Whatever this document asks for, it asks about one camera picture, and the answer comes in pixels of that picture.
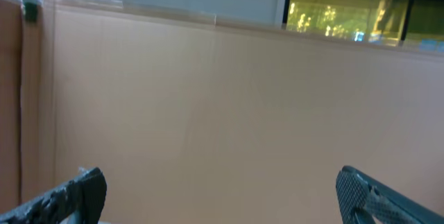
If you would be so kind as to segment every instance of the green tape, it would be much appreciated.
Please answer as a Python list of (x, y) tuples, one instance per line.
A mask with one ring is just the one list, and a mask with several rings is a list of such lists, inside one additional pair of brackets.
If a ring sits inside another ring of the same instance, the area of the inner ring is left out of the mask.
[(22, 0), (22, 13), (26, 22), (37, 22), (38, 0)]

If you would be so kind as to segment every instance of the green object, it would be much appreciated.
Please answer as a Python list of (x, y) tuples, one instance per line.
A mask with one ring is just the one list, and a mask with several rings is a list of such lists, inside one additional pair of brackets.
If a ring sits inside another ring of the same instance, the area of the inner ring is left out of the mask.
[(26, 22), (37, 22), (38, 0), (22, 0), (22, 12)]

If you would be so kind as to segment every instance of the window pane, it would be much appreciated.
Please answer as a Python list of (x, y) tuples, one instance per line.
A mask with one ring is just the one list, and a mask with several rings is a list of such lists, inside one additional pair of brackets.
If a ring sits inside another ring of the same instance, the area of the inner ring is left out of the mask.
[(407, 0), (290, 0), (287, 29), (396, 45)]
[(406, 42), (421, 49), (444, 49), (444, 2), (415, 0), (411, 9)]

